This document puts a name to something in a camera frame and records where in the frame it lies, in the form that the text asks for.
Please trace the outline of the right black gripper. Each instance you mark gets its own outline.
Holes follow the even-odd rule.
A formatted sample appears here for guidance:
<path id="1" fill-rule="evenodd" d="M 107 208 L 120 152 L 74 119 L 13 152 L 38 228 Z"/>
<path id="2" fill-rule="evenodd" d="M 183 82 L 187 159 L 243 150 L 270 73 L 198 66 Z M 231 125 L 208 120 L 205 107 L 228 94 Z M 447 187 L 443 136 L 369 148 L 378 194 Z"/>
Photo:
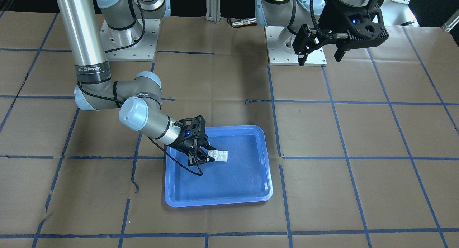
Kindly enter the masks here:
<path id="1" fill-rule="evenodd" d="M 185 118 L 174 122 L 173 126 L 179 127 L 180 131 L 177 139 L 169 146 L 188 154 L 189 167 L 215 161 L 212 155 L 205 154 L 207 151 L 216 150 L 205 134 L 205 118 L 201 115 Z"/>

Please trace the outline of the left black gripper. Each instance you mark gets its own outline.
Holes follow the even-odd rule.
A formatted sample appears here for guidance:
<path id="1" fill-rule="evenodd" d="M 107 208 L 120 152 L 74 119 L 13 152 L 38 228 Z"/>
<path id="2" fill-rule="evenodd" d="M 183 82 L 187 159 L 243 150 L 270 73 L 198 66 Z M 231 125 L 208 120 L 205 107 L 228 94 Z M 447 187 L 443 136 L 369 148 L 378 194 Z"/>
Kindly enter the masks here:
<path id="1" fill-rule="evenodd" d="M 333 44 L 334 34 L 346 36 L 337 40 L 336 62 L 341 62 L 351 49 L 378 47 L 389 38 L 379 0 L 326 0 L 319 28 L 311 30 L 306 24 L 300 26 L 292 44 L 300 66 L 313 51 Z"/>

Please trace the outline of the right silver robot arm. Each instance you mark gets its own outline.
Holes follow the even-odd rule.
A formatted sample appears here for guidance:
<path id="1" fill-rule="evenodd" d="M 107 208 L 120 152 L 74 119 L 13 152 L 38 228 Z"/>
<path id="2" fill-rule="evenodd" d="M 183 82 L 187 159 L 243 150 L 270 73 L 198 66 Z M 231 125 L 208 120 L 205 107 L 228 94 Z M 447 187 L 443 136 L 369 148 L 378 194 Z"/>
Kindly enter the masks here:
<path id="1" fill-rule="evenodd" d="M 178 150 L 188 165 L 213 162 L 202 116 L 174 120 L 162 112 L 161 80 L 153 72 L 114 81 L 108 56 L 146 46 L 146 19 L 167 18 L 170 0 L 56 0 L 75 62 L 74 100 L 81 110 L 119 109 L 130 129 Z"/>

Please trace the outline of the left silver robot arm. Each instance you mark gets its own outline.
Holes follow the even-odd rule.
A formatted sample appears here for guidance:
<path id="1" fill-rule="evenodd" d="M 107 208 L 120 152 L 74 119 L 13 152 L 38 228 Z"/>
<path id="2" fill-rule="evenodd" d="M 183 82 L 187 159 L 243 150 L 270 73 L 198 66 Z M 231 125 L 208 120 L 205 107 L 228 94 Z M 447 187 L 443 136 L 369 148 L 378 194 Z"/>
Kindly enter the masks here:
<path id="1" fill-rule="evenodd" d="M 303 66 L 311 53 L 334 44 L 341 61 L 350 50 L 378 47 L 389 34 L 381 0 L 255 0 L 260 26 L 283 27 L 281 42 Z"/>

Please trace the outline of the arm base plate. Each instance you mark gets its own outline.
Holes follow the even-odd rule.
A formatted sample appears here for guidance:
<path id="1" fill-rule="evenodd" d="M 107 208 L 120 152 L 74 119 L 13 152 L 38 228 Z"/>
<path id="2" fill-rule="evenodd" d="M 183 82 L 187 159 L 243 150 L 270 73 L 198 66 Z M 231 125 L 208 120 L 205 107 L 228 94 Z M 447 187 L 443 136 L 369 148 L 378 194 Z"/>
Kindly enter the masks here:
<path id="1" fill-rule="evenodd" d="M 124 31 L 113 30 L 104 21 L 100 36 L 105 51 L 134 44 L 123 50 L 106 53 L 107 60 L 153 62 L 156 55 L 160 24 L 160 19 L 145 19 L 145 32 L 140 39 L 143 29 L 141 19 L 138 19 L 138 22 L 132 28 Z"/>
<path id="2" fill-rule="evenodd" d="M 299 58 L 293 49 L 293 35 L 287 27 L 264 27 L 266 46 L 270 65 L 298 66 Z M 308 55 L 305 66 L 325 66 L 327 64 L 323 49 L 313 51 Z"/>

